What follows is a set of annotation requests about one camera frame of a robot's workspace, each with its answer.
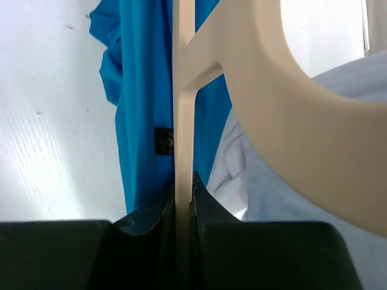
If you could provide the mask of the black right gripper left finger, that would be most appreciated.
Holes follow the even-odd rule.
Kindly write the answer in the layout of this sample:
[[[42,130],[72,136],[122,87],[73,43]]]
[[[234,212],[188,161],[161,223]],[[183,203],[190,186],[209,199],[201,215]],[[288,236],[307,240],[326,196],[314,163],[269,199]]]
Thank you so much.
[[[3,222],[2,289],[174,289],[174,185],[117,222]]]

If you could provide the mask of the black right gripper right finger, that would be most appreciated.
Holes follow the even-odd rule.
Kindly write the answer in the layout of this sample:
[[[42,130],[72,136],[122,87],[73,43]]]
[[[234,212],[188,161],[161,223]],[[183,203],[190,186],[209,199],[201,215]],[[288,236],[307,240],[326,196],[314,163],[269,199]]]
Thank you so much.
[[[193,176],[192,289],[361,289],[340,233],[325,222],[242,222]]]

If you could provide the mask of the beige wooden hanger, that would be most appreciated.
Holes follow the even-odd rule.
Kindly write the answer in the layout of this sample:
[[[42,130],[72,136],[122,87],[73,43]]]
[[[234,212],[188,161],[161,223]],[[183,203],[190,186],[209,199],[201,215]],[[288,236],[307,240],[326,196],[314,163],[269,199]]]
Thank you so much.
[[[173,4],[176,281],[189,285],[195,98],[224,75],[239,121],[266,163],[304,198],[386,234],[386,104],[344,98],[301,70],[279,1],[220,1],[200,28]]]

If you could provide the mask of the blue t shirt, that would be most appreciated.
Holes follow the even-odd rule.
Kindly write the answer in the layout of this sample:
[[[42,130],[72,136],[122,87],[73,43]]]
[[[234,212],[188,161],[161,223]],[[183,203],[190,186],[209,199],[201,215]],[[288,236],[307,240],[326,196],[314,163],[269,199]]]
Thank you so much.
[[[174,175],[172,1],[101,1],[89,32],[106,46],[100,68],[116,106],[115,131],[127,211]]]

